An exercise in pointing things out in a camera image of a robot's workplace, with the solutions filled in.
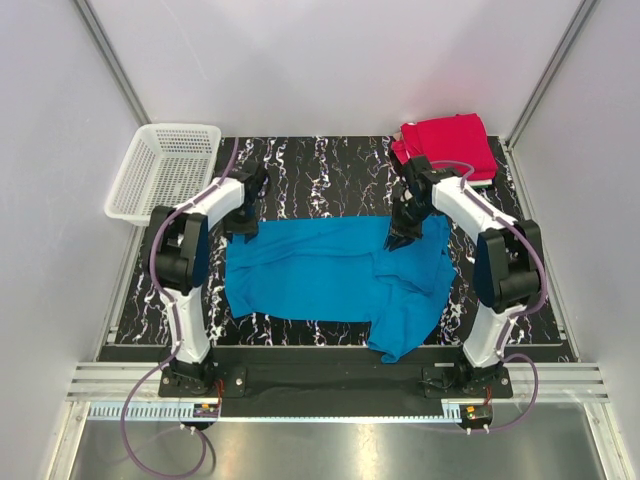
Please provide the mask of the blue t shirt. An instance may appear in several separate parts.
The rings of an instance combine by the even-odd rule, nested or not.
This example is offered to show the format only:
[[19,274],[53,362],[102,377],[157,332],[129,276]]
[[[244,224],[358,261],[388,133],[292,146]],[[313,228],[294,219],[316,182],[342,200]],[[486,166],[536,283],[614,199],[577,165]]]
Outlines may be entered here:
[[231,313],[367,323],[368,347],[397,362],[438,326],[456,271],[445,218],[427,218],[422,238],[394,251],[384,249],[389,226],[384,216],[262,223],[253,240],[227,246]]

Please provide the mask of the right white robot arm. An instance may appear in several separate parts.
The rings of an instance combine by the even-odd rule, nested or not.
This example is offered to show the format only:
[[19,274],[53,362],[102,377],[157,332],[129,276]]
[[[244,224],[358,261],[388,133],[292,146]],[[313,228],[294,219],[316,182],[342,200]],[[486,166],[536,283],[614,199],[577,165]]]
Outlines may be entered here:
[[423,222],[445,215],[474,242],[472,287],[479,300],[471,333],[452,366],[423,382],[427,395],[479,397],[504,375],[504,350],[516,320],[538,311],[547,297],[541,231],[493,206],[468,182],[473,169],[458,172],[452,160],[430,163],[426,156],[396,160],[403,179],[394,197],[385,249],[394,251],[422,236]]

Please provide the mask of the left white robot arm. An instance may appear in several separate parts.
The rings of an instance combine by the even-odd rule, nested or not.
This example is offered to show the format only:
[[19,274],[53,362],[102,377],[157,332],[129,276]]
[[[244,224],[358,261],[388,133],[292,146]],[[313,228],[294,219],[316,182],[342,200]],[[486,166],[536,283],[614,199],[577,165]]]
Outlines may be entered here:
[[209,234],[217,225],[231,241],[258,235],[256,204],[268,191],[266,167],[246,161],[185,202],[153,209],[147,228],[144,269],[167,311],[171,353],[161,362],[162,384],[203,396],[222,387],[216,374],[202,308],[209,275]]

